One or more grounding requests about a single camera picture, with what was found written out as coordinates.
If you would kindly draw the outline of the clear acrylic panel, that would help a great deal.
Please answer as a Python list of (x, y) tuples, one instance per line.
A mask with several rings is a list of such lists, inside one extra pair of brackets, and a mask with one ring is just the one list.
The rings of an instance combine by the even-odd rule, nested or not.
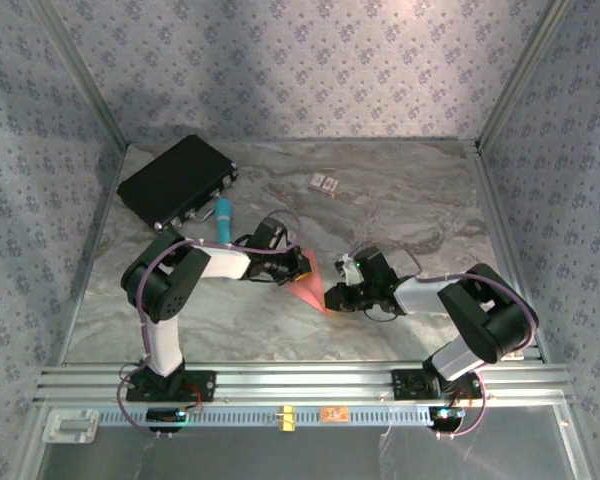
[(210, 428), (150, 439), (105, 428), (46, 448), (31, 480), (593, 480), (552, 420), (486, 422), (461, 438), (426, 428)]

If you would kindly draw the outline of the teal cylindrical tool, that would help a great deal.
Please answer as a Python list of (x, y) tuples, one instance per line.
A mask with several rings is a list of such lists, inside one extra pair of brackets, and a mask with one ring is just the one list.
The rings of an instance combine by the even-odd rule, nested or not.
[(231, 243), (231, 203), (224, 197), (219, 197), (215, 205), (215, 220), (217, 241), (220, 244)]

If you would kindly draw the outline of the aluminium mounting rail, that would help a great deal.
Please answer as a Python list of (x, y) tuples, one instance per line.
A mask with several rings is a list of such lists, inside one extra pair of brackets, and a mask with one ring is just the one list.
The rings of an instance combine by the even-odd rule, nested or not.
[[(392, 372), (416, 370), (409, 362), (229, 362), (199, 363), (191, 370), (216, 374), (214, 400), (224, 405), (394, 401)], [(45, 368), (33, 394), (38, 405), (112, 406), (120, 383), (117, 364), (72, 364)], [(571, 402), (575, 391), (567, 368), (540, 361), (505, 361), (486, 367), (487, 398), (498, 406)]]

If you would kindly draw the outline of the aluminium corner post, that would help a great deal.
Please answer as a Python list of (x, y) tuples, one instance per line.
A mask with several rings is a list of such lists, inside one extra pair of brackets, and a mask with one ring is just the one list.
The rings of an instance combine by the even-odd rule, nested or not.
[(574, 0), (547, 0), (545, 8), (530, 31), (520, 56), (476, 138), (475, 145), (479, 154), (485, 154), (493, 147), (573, 3)]

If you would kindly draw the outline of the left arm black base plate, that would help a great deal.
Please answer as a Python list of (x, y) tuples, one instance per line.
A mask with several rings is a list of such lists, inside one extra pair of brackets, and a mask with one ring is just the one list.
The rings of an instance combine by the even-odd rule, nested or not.
[(128, 402), (211, 402), (216, 373), (211, 370), (176, 370), (162, 377), (150, 369), (131, 376), (126, 393)]

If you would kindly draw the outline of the black hard case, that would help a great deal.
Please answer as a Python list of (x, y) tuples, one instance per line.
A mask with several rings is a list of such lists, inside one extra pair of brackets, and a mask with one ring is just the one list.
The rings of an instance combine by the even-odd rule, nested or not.
[(237, 178), (234, 161), (189, 135), (122, 181), (117, 194), (145, 224), (160, 231), (185, 221)]

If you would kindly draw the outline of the aluminium edge bar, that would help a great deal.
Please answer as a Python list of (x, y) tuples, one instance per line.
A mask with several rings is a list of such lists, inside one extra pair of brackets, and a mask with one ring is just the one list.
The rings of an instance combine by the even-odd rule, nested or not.
[(63, 311), (62, 336), (60, 337), (62, 342), (53, 363), (54, 366), (62, 366), (65, 363), (76, 318), (88, 285), (127, 150), (127, 144), (123, 144), (121, 148), (107, 147), (102, 151), (102, 156), (97, 162), (94, 173), (100, 189), (97, 191), (97, 202), (89, 217), (87, 235), (81, 245), (77, 269), (69, 289), (69, 303)]
[(473, 150), (471, 175), (485, 216), (500, 276), (522, 296), (528, 305), (534, 309), (538, 317), (541, 317), (534, 305), (527, 281), (524, 278), (515, 241), (493, 175), (488, 169), (488, 163), (481, 155), (479, 143), (477, 141), (471, 143), (471, 148)]

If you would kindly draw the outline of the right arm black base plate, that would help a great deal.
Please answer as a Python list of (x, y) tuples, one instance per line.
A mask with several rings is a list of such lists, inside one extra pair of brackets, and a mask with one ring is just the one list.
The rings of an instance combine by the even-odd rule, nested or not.
[(395, 400), (474, 400), (482, 397), (476, 374), (468, 373), (449, 381), (424, 369), (394, 369), (391, 380)]

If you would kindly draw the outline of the small printed card box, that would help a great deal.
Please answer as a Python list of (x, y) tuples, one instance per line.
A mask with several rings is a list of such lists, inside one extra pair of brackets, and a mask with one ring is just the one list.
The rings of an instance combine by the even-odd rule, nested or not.
[(334, 198), (338, 186), (339, 181), (336, 178), (316, 172), (311, 177), (308, 188), (330, 198)]

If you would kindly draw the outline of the grey metal bracket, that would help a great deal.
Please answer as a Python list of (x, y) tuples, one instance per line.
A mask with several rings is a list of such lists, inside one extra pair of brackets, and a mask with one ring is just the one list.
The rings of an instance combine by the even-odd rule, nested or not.
[(42, 432), (45, 444), (90, 444), (95, 440), (100, 413), (92, 409), (53, 408)]

